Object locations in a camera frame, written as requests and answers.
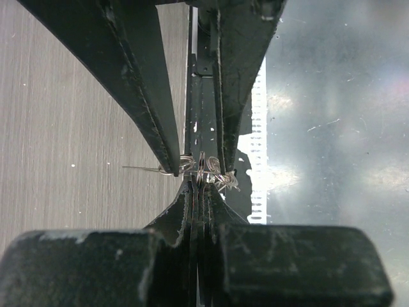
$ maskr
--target gray wooden surface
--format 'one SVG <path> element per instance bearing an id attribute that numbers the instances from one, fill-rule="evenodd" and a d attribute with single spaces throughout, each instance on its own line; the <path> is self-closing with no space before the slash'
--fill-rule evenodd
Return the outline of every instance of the gray wooden surface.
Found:
<path id="1" fill-rule="evenodd" d="M 159 9 L 183 139 L 187 6 Z M 91 74 L 14 0 L 0 2 L 0 256 L 44 228 L 140 228 L 180 179 L 156 167 L 137 127 Z"/>

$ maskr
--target wood grain surface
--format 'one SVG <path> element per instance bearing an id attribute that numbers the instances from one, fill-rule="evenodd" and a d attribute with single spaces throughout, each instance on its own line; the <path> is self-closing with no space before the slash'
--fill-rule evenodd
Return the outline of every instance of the wood grain surface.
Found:
<path id="1" fill-rule="evenodd" d="M 182 145 L 188 9 L 158 10 Z M 14 0 L 0 2 L 0 136 L 0 256 L 28 230 L 141 228 L 180 186 L 121 168 L 158 162 L 117 103 Z"/>

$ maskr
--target white strip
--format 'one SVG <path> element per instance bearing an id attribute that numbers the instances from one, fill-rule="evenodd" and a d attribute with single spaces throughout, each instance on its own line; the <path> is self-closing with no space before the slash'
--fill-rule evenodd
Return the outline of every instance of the white strip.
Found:
<path id="1" fill-rule="evenodd" d="M 267 224 L 267 88 L 266 59 L 264 58 L 251 91 L 252 133 L 238 138 L 238 149 L 249 156 L 251 170 L 252 214 L 250 224 Z"/>

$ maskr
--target shiny gray surface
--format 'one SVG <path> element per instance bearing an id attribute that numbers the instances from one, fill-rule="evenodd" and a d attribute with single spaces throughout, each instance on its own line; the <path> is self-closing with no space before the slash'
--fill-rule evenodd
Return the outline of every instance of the shiny gray surface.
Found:
<path id="1" fill-rule="evenodd" d="M 188 8 L 159 13 L 183 148 Z M 180 186 L 121 168 L 158 162 L 95 78 L 15 0 L 0 1 L 0 147 L 0 256 L 28 230 L 143 227 Z"/>
<path id="2" fill-rule="evenodd" d="M 291 0 L 266 56 L 268 222 L 363 229 L 409 303 L 409 2 Z"/>

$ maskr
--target scratched metal plate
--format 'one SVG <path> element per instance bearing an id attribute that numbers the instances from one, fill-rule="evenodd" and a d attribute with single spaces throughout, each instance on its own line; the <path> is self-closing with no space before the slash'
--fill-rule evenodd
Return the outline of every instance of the scratched metal plate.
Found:
<path id="1" fill-rule="evenodd" d="M 348 225 L 409 301 L 409 2 L 291 0 L 266 55 L 269 224 Z"/>

